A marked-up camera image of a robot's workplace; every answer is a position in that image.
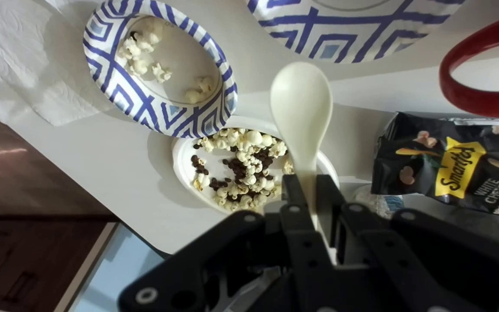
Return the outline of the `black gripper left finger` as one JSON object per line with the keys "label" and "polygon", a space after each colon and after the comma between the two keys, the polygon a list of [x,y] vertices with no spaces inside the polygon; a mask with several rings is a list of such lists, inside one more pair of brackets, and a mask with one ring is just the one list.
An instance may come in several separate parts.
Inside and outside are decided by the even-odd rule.
{"label": "black gripper left finger", "polygon": [[282,179],[286,191],[279,212],[237,212],[185,248],[128,284],[119,312],[211,312],[227,310],[234,296],[277,277],[263,288],[246,312],[338,312],[343,303],[332,264],[313,229],[303,187],[294,175]]}

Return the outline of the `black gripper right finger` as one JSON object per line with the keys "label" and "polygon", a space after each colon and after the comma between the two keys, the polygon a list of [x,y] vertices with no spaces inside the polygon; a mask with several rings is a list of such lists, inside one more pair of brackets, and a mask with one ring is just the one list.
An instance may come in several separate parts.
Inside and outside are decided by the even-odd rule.
{"label": "black gripper right finger", "polygon": [[317,177],[319,222],[339,265],[362,264],[403,298],[449,312],[499,312],[499,244],[417,210],[381,218]]}

